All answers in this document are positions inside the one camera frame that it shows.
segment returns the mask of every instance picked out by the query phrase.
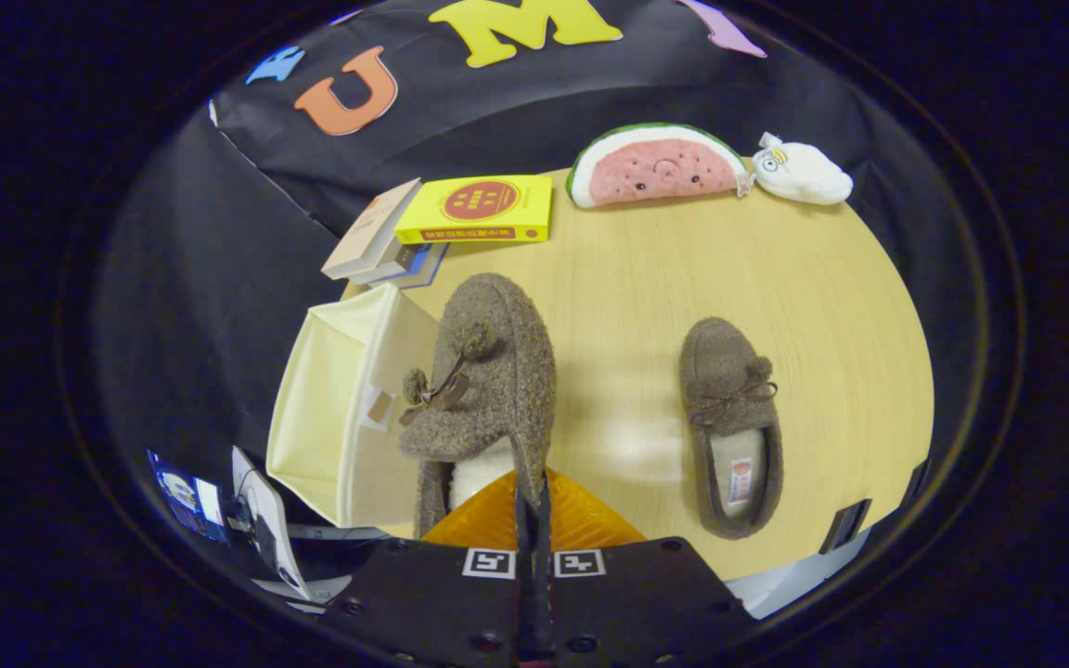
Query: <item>letter m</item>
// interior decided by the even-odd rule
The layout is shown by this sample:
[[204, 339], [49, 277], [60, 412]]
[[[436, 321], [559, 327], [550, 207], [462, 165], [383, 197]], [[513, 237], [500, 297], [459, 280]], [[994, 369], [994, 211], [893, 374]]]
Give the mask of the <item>letter m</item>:
[[461, 0], [433, 13], [428, 20], [452, 26], [470, 51], [467, 64], [484, 67], [517, 53], [517, 47], [512, 44], [497, 42], [494, 32], [530, 49], [542, 49], [546, 43], [547, 18], [555, 21], [552, 37], [560, 44], [621, 38], [621, 31], [607, 25], [588, 0], [523, 0], [518, 7], [493, 0]]

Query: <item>orange letter u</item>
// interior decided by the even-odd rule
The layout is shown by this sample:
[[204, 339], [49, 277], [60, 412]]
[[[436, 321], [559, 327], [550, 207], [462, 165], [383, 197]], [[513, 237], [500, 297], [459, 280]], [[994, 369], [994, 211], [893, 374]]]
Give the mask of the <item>orange letter u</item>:
[[332, 94], [332, 77], [315, 81], [312, 88], [306, 90], [296, 100], [296, 109], [305, 110], [315, 123], [315, 127], [327, 135], [348, 135], [373, 123], [386, 113], [398, 97], [398, 82], [390, 75], [386, 65], [377, 58], [383, 48], [374, 46], [366, 50], [341, 67], [343, 73], [356, 73], [369, 88], [369, 99], [357, 109], [345, 109], [336, 95]]

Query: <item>stack of books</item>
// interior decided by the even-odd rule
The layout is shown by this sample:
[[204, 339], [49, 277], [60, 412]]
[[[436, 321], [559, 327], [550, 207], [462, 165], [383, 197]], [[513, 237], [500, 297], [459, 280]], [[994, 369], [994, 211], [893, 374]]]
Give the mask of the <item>stack of books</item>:
[[324, 276], [369, 286], [431, 284], [448, 244], [403, 244], [394, 234], [394, 226], [421, 186], [415, 178], [374, 198], [324, 263]]
[[449, 244], [545, 242], [551, 216], [551, 176], [415, 178], [374, 198], [322, 270], [369, 286], [420, 288]]

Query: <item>wooden table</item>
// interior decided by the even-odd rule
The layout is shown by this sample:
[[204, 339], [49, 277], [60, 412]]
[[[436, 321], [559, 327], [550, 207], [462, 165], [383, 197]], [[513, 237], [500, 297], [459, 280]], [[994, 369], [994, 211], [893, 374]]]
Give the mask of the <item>wooden table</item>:
[[[818, 553], [835, 512], [862, 499], [862, 528], [894, 511], [930, 445], [932, 373], [909, 293], [861, 217], [760, 187], [577, 208], [567, 173], [552, 172], [551, 240], [454, 244], [433, 284], [404, 293], [436, 317], [479, 271], [531, 296], [559, 367], [547, 466], [646, 537], [686, 538], [725, 580]], [[679, 394], [684, 335], [709, 315], [745, 331], [779, 385], [784, 494], [740, 541], [700, 527]]]

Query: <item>white book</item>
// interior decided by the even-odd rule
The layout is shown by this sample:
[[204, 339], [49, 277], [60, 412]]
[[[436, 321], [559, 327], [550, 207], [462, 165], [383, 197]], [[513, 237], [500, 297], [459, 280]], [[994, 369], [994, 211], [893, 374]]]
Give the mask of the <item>white book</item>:
[[419, 178], [415, 178], [374, 198], [357, 220], [348, 226], [348, 232], [344, 233], [324, 263], [321, 269], [324, 276], [334, 280], [347, 278], [394, 259], [400, 246], [394, 236], [394, 223], [415, 199], [419, 186]]

